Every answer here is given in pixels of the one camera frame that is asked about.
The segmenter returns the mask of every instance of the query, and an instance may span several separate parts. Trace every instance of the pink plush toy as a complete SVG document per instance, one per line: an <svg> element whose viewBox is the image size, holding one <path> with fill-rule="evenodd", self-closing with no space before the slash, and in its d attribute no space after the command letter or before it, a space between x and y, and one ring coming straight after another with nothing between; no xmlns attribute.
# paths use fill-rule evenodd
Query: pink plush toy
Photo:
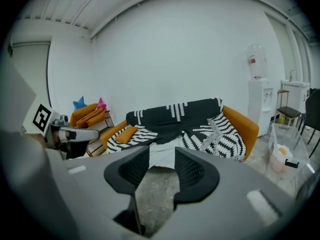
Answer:
<svg viewBox="0 0 320 240"><path fill-rule="evenodd" d="M103 103L102 98L99 99L98 105L96 106L97 109L103 109L106 110L107 105Z"/></svg>

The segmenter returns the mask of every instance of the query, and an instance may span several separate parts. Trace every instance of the wooden chair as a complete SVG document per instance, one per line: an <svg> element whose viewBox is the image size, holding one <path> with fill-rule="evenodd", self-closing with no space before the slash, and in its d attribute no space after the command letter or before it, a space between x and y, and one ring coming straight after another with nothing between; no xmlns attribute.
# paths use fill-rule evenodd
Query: wooden chair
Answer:
<svg viewBox="0 0 320 240"><path fill-rule="evenodd" d="M277 93L277 96L276 96L276 104L278 104L279 94L281 94L281 97L282 97L282 94L287 93L287 95L286 95L286 105L285 106L281 106L281 107L279 107L279 108L277 108L275 110L273 122L276 121L277 114L280 114L280 116L283 116L284 118L288 118L289 119L288 126L291 124L291 120L294 119L293 126L295 127L295 126L297 126L298 118L301 115L301 112L288 106L289 92L290 92L289 90L284 90L284 89L278 90L278 93Z"/></svg>

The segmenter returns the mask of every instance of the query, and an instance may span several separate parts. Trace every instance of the mesh chair back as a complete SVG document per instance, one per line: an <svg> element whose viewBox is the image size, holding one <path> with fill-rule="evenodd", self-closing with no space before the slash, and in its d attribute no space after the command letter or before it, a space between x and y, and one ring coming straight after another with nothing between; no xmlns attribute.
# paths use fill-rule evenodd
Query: mesh chair back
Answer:
<svg viewBox="0 0 320 240"><path fill-rule="evenodd" d="M320 89L306 99L305 114L305 124L320 131Z"/></svg>

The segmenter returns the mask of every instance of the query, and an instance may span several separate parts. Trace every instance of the ceiling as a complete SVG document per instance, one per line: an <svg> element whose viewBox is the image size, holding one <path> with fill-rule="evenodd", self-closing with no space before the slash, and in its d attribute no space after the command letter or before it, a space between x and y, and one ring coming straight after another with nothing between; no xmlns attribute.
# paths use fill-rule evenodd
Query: ceiling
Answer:
<svg viewBox="0 0 320 240"><path fill-rule="evenodd" d="M89 30L94 37L118 14L143 0L30 0L17 20L37 19L74 25ZM295 0L260 0L292 21L303 34L313 41L317 38L308 18Z"/></svg>

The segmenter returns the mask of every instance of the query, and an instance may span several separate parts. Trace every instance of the orange pillow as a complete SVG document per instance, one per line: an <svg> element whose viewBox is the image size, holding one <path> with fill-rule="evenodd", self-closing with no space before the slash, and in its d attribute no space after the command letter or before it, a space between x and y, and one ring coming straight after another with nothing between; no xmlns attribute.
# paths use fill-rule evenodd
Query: orange pillow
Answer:
<svg viewBox="0 0 320 240"><path fill-rule="evenodd" d="M120 143L127 143L130 140L131 136L134 135L137 130L138 127L128 127L124 130L123 133L115 137L115 141Z"/></svg>
<svg viewBox="0 0 320 240"><path fill-rule="evenodd" d="M77 121L94 111L97 105L97 103L94 103L74 111L70 118L70 127L76 127Z"/></svg>
<svg viewBox="0 0 320 240"><path fill-rule="evenodd" d="M76 127L78 128L87 128L87 121L91 118L94 118L95 116L97 116L98 114L100 114L102 112L102 108L96 109L94 111L92 111L91 113L87 114L85 117L81 118L80 120L78 120L76 122Z"/></svg>
<svg viewBox="0 0 320 240"><path fill-rule="evenodd" d="M105 119L106 119L106 114L104 111L102 111L99 114L97 114L95 117L92 117L88 121L86 121L86 124L88 125L88 127L90 127L99 122L102 122Z"/></svg>

